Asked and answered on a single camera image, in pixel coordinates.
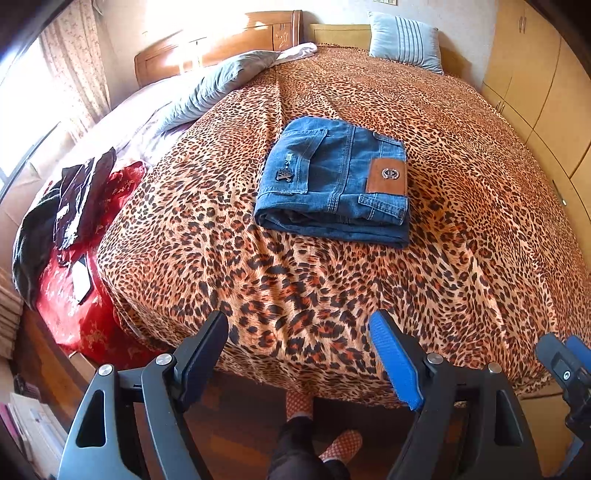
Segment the blue denim jeans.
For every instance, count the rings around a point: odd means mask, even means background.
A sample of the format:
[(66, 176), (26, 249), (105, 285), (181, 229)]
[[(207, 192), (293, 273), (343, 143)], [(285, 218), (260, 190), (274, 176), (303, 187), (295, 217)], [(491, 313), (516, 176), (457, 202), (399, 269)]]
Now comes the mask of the blue denim jeans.
[(404, 144), (344, 120), (297, 118), (266, 157), (253, 217), (280, 232), (404, 248)]

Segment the red embroidered quilt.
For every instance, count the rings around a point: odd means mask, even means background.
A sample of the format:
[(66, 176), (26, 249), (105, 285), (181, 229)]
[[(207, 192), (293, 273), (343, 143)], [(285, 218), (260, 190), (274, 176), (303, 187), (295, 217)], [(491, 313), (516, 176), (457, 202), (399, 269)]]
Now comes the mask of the red embroidered quilt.
[(135, 162), (111, 173), (90, 207), (93, 229), (82, 241), (51, 251), (40, 277), (37, 310), (53, 339), (66, 354), (80, 354), (98, 365), (119, 370), (142, 367), (154, 352), (120, 326), (111, 298), (100, 278), (96, 254), (100, 241), (146, 172)]

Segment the red polka dot slipper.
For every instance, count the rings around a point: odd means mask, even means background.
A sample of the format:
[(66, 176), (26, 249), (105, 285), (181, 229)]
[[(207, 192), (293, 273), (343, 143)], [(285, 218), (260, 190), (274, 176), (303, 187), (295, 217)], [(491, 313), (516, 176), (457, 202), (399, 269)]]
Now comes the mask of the red polka dot slipper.
[(294, 418), (314, 417), (314, 400), (301, 392), (288, 390), (286, 392), (286, 416), (287, 421)]

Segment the stack of books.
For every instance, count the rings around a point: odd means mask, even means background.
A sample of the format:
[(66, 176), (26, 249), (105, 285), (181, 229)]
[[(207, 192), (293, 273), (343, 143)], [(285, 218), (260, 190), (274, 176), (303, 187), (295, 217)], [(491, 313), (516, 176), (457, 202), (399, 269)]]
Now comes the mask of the stack of books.
[(67, 433), (49, 406), (14, 392), (1, 404), (1, 425), (41, 479), (56, 479)]

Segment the black trouser leg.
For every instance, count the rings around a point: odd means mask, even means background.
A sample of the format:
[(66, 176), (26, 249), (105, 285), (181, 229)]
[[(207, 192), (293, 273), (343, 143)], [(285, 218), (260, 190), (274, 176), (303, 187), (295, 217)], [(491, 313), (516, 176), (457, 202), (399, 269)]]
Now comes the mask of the black trouser leg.
[(267, 469), (266, 478), (274, 479), (346, 479), (351, 478), (341, 460), (322, 461), (315, 454), (314, 421), (305, 416), (291, 418), (280, 429), (276, 450)]

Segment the dark clothes pile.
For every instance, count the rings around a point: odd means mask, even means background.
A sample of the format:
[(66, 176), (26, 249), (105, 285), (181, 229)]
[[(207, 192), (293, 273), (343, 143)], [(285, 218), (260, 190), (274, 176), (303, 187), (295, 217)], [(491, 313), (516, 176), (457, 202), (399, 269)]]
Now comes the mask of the dark clothes pile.
[(25, 214), (12, 253), (12, 278), (32, 310), (40, 277), (53, 250), (65, 251), (94, 232), (101, 195), (116, 161), (113, 148), (83, 164), (65, 167), (60, 178)]

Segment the leopard print bedspread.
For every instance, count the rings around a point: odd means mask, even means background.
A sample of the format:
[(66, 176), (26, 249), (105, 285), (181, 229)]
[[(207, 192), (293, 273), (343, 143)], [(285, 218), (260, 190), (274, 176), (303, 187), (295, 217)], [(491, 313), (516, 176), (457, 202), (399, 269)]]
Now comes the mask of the leopard print bedspread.
[(471, 86), (322, 47), (211, 106), (150, 169), (99, 244), (122, 326), (156, 350), (214, 311), (222, 370), (394, 405), (370, 344), (392, 315), (450, 362), (549, 376), (539, 338), (590, 337), (590, 272), (535, 156)]

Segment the grey duvet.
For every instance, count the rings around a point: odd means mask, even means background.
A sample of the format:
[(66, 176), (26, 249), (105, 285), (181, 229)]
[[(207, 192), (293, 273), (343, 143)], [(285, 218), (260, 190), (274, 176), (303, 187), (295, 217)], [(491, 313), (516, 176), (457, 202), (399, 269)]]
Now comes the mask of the grey duvet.
[(57, 163), (47, 182), (56, 182), (68, 167), (115, 150), (116, 170), (136, 161), (151, 167), (176, 143), (190, 124), (232, 91), (273, 66), (311, 57), (308, 42), (283, 52), (252, 50), (213, 66), (159, 80), (123, 101), (85, 134)]

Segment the light wooden wardrobe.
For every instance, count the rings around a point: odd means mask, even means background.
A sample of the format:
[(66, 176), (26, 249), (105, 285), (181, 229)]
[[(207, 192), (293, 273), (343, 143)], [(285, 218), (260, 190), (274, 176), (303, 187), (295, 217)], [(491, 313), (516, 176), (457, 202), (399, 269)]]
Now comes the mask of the light wooden wardrobe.
[(551, 181), (590, 261), (590, 78), (567, 41), (526, 1), (501, 1), (483, 96)]

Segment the grey striped pillow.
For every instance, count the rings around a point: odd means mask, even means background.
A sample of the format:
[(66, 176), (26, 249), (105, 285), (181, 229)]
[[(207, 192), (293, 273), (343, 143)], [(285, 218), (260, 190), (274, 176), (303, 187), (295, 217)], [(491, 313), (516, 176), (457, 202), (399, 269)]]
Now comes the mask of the grey striped pillow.
[(370, 12), (369, 54), (444, 74), (439, 30), (421, 21)]

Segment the floral curtain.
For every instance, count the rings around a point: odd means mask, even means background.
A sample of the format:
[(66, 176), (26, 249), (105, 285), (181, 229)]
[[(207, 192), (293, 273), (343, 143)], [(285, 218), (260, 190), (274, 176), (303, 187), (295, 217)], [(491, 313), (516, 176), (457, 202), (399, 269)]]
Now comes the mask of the floral curtain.
[(111, 110), (93, 4), (72, 2), (41, 32), (40, 45), (77, 142)]

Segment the yellow upholstered headboard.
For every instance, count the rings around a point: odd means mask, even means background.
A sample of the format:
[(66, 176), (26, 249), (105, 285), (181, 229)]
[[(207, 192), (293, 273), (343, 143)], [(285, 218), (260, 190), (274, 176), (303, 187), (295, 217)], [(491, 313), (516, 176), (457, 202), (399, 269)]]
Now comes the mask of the yellow upholstered headboard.
[(320, 24), (308, 26), (311, 42), (367, 50), (370, 48), (369, 24)]

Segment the wooden headboard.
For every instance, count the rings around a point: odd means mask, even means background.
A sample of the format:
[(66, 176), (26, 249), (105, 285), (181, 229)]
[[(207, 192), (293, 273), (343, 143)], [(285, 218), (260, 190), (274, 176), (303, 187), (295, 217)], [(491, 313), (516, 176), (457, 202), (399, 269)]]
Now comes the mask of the wooden headboard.
[(283, 51), (301, 43), (301, 10), (240, 14), (225, 30), (209, 34), (179, 31), (134, 57), (134, 73), (143, 88), (156, 81), (215, 65), (250, 50)]

